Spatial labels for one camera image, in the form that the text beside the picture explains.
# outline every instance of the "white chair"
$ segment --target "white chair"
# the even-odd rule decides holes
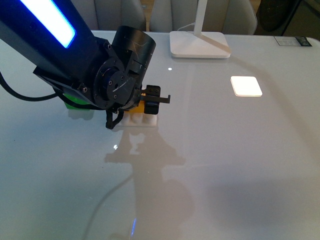
[[[155,0],[150,31],[169,33],[195,22],[198,0]],[[257,17],[250,0],[208,0],[203,32],[253,35]]]
[[[71,0],[91,30],[117,30],[125,25],[146,30],[140,0]]]

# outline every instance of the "glossy white tabletop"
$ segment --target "glossy white tabletop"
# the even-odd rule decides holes
[[[319,239],[320,43],[227,35],[228,59],[177,59],[169,34],[150,35],[143,84],[171,94],[157,127],[107,130],[103,111],[0,88],[0,239]],[[15,90],[52,93],[0,51]],[[231,76],[256,77],[263,95],[235,96]]]

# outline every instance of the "desk lamp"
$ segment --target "desk lamp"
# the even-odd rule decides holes
[[[208,0],[199,0],[193,34],[187,31],[170,32],[170,50],[176,58],[225,59],[231,55],[221,32],[202,32]]]

